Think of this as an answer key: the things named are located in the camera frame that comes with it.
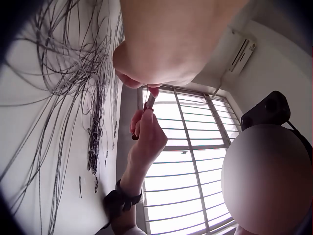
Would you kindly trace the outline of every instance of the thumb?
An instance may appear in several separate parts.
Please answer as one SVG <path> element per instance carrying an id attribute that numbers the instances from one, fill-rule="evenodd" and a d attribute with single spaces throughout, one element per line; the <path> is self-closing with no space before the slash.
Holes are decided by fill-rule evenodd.
<path id="1" fill-rule="evenodd" d="M 155 98 L 159 95 L 159 87 L 148 87 L 148 90 Z"/>
<path id="2" fill-rule="evenodd" d="M 140 121 L 140 136 L 139 141 L 146 142 L 150 140 L 153 132 L 153 111 L 147 109 L 144 111 Z"/>

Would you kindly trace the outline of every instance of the white sleeve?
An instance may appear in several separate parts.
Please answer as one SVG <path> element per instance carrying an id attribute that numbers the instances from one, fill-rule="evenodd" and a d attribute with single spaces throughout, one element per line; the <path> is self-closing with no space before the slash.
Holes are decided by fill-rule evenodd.
<path id="1" fill-rule="evenodd" d="M 144 231 L 142 231 L 137 226 L 128 230 L 124 235 L 147 235 Z"/>

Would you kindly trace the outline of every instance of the air conditioner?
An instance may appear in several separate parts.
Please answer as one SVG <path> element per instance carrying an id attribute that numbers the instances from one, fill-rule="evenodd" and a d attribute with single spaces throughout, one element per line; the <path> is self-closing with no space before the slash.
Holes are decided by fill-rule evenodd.
<path id="1" fill-rule="evenodd" d="M 238 50 L 231 60 L 231 65 L 228 69 L 233 75 L 238 75 L 242 71 L 255 47 L 255 41 L 248 38 L 244 38 L 242 40 L 242 42 L 239 44 Z"/>

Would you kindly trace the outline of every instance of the black strap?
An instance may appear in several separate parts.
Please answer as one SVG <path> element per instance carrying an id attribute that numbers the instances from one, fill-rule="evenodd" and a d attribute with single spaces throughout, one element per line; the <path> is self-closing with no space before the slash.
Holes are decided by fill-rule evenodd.
<path id="1" fill-rule="evenodd" d="M 103 200 L 104 209 L 106 214 L 109 215 L 110 219 L 102 229 L 106 229 L 114 218 L 117 218 L 121 215 L 122 211 L 130 211 L 133 205 L 136 205 L 138 202 L 140 202 L 142 192 L 138 196 L 129 197 L 121 189 L 120 182 L 121 180 L 116 183 L 115 190 L 112 190 L 108 195 L 105 196 Z"/>

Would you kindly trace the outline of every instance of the finger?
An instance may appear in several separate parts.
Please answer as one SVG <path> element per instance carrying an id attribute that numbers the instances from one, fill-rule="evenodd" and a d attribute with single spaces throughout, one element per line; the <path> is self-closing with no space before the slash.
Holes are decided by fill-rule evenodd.
<path id="1" fill-rule="evenodd" d="M 113 53 L 113 67 L 119 79 L 130 88 L 139 88 L 143 84 L 133 80 L 131 63 L 127 54 L 125 41 L 122 42 Z"/>
<path id="2" fill-rule="evenodd" d="M 142 117 L 142 113 L 143 113 L 142 109 L 138 109 L 135 112 L 133 118 L 131 119 L 130 132 L 134 133 L 135 128 L 136 128 L 136 123 L 140 121 Z"/>
<path id="3" fill-rule="evenodd" d="M 167 143 L 167 136 L 164 133 L 163 129 L 158 123 L 157 117 L 153 115 L 153 127 L 154 127 L 154 136 L 156 141 L 160 146 L 165 146 Z"/>
<path id="4" fill-rule="evenodd" d="M 148 87 L 148 90 L 155 98 L 159 95 L 159 87 Z"/>
<path id="5" fill-rule="evenodd" d="M 147 141 L 150 141 L 153 136 L 153 130 L 153 112 L 151 109 L 147 109 L 140 120 L 139 142 L 145 144 Z"/>
<path id="6" fill-rule="evenodd" d="M 138 137 L 140 132 L 140 121 L 136 123 L 135 135 Z"/>
<path id="7" fill-rule="evenodd" d="M 162 85 L 163 85 L 163 83 L 158 83 L 158 84 L 148 84 L 147 86 L 148 87 L 160 87 Z"/>
<path id="8" fill-rule="evenodd" d="M 118 70 L 115 70 L 116 75 L 119 77 L 119 79 L 122 81 L 122 83 L 125 86 L 128 86 L 129 88 L 137 89 L 143 85 L 143 83 L 137 82 L 133 79 L 131 79 L 129 76 L 122 74 Z"/>

